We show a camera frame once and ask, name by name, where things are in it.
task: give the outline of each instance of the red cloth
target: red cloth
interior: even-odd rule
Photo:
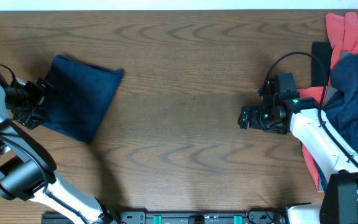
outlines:
[[[326,15],[326,27],[329,43],[333,48],[331,57],[331,69],[333,69],[341,57],[341,52],[351,51],[354,55],[358,54],[357,14],[355,12],[348,12],[343,17],[330,12]],[[311,87],[298,91],[302,98],[313,97],[319,102],[323,93],[323,87]],[[318,189],[318,171],[313,156],[304,145],[302,145],[302,153],[316,189]]]

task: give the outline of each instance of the blue cloth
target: blue cloth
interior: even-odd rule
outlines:
[[[45,100],[43,125],[78,141],[90,142],[101,124],[123,70],[87,65],[57,55],[45,78],[56,89]]]
[[[358,55],[342,59],[330,73],[338,92],[326,103],[328,120],[358,153]]]

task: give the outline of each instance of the black mount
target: black mount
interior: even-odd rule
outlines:
[[[46,112],[42,108],[46,100],[55,93],[54,87],[41,78],[35,83],[22,83],[10,68],[1,66],[12,73],[10,85],[0,73],[0,85],[5,90],[6,108],[12,112],[13,120],[30,130],[46,122]]]
[[[37,141],[10,119],[0,123],[0,134],[22,146],[39,161],[45,170],[48,183],[52,184],[56,181],[53,174],[57,168],[56,163],[48,151]],[[8,200],[13,200],[16,197],[28,200],[44,183],[40,169],[26,153],[8,142],[0,140],[0,154],[2,154],[1,149],[5,144],[16,156],[0,166],[0,196]]]
[[[277,211],[267,211],[274,217],[276,224],[281,222]],[[121,224],[268,224],[272,221],[263,211],[250,211],[246,213],[157,213],[157,212],[120,212]],[[71,220],[61,214],[42,215],[41,224],[73,224]]]
[[[358,223],[358,172],[331,175],[321,205],[320,222]]]
[[[293,113],[316,108],[313,98],[300,98],[292,73],[275,75],[265,88],[258,90],[263,98],[261,106],[243,106],[238,120],[240,128],[261,129],[270,133],[286,134],[290,130]]]

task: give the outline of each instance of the wooden table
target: wooden table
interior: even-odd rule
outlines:
[[[29,131],[62,176],[110,207],[321,203],[299,141],[239,129],[237,118],[242,105],[260,103],[256,90],[276,59],[326,40],[326,13],[0,12],[0,63],[23,80],[44,77],[56,54],[125,68],[91,144],[44,127]],[[279,72],[293,72],[298,88],[310,86],[306,57],[286,59]],[[0,197],[0,223],[39,223],[45,211]]]

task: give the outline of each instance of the black cable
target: black cable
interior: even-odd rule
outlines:
[[[8,69],[8,70],[10,71],[10,73],[11,73],[11,75],[12,75],[12,82],[11,82],[11,84],[10,84],[10,87],[14,86],[14,85],[16,84],[16,76],[15,76],[15,73],[12,71],[12,69],[10,69],[10,68],[9,68],[8,66],[6,66],[6,65],[3,65],[3,64],[0,63],[0,66],[4,67],[4,68],[6,68],[6,69]]]
[[[324,103],[324,97],[326,94],[326,87],[327,87],[327,79],[328,79],[328,75],[327,75],[327,71],[324,68],[324,65],[321,63],[321,61],[316,58],[315,56],[306,53],[306,52],[291,52],[288,53],[282,57],[280,57],[273,65],[272,67],[268,70],[266,78],[265,78],[265,82],[264,85],[262,87],[262,92],[265,90],[266,86],[267,86],[267,80],[269,79],[269,76],[272,72],[272,70],[274,69],[274,67],[283,59],[285,59],[288,56],[291,55],[305,55],[310,57],[312,60],[315,60],[318,65],[320,66],[320,69],[323,73],[323,93],[321,94],[321,99],[320,99],[320,104],[318,107],[318,120],[320,122],[320,125],[323,127],[324,131],[327,133],[327,135],[331,138],[331,140],[333,140],[333,142],[336,144],[336,146],[345,154],[345,156],[348,158],[349,161],[351,161],[353,163],[354,166],[356,166],[358,168],[358,162],[353,158],[353,156],[351,156],[344,148],[343,146],[336,140],[336,138],[331,134],[331,132],[329,132],[328,128],[325,125],[325,122],[323,121],[322,117],[321,117],[321,111],[323,110],[323,103]]]
[[[59,198],[56,198],[51,192],[47,192],[45,193],[46,196],[48,196],[50,199],[54,200],[56,203],[58,203],[59,205],[61,205],[63,208],[71,211],[72,213],[74,213],[76,216],[78,216],[78,218],[80,218],[85,224],[88,224],[88,221],[91,220],[87,220],[79,211],[76,211],[74,208],[71,208],[69,205],[67,205],[66,203],[62,202]]]
[[[39,168],[39,170],[41,172],[42,178],[44,180],[44,189],[42,192],[45,193],[48,189],[47,175],[46,175],[45,169],[42,167],[41,163],[37,160],[37,158],[35,158],[32,154],[30,154],[24,147],[22,147],[18,143],[4,137],[3,134],[0,134],[0,140],[3,140],[5,142],[13,145],[14,147],[20,149],[25,155],[27,155],[35,163],[35,165],[37,165],[37,167]]]
[[[249,213],[251,210],[255,209],[255,208],[259,208],[259,209],[261,209],[262,211],[264,211],[264,212],[266,213],[267,217],[272,221],[272,222],[270,222],[270,223],[274,223],[274,219],[266,212],[266,210],[265,210],[264,208],[262,208],[261,206],[257,206],[257,205],[256,205],[256,206],[250,207],[250,209],[248,209],[247,212],[246,212],[246,218],[248,218],[248,220],[251,222],[251,224],[254,224],[254,222],[248,217],[248,213]]]
[[[264,131],[268,131],[268,132],[272,132],[274,127],[276,127],[277,124],[280,124],[279,121],[277,121],[276,123],[273,123],[273,124],[270,124],[269,127],[266,127],[266,125],[262,122],[262,115],[265,113],[265,109],[262,110],[262,112],[260,112],[260,115],[259,115],[259,123],[260,125],[262,126],[263,130]]]
[[[55,202],[57,202],[59,205],[61,205],[62,207],[64,207],[65,209],[73,212],[76,216],[78,216],[81,220],[84,221],[85,224],[88,224],[87,219],[84,218],[84,216],[80,213],[77,212],[76,210],[74,210],[73,208],[69,207],[68,205],[66,205],[64,202],[62,202],[61,200],[59,200],[58,198],[54,197],[52,195],[52,193],[47,192],[48,189],[48,181],[47,181],[47,175],[46,175],[46,171],[45,169],[42,167],[42,165],[40,164],[40,162],[32,155],[28,152],[28,150],[26,150],[24,147],[22,147],[21,145],[19,145],[18,143],[4,137],[4,135],[6,136],[15,136],[15,137],[20,137],[18,135],[13,135],[13,134],[5,134],[5,133],[0,133],[0,139],[3,141],[6,141],[7,143],[13,145],[14,147],[20,149],[24,154],[26,154],[31,160],[33,160],[33,162],[37,165],[37,167],[39,168],[42,178],[44,180],[44,189],[42,191],[42,193],[44,193],[46,196],[50,197],[52,200],[54,200]]]

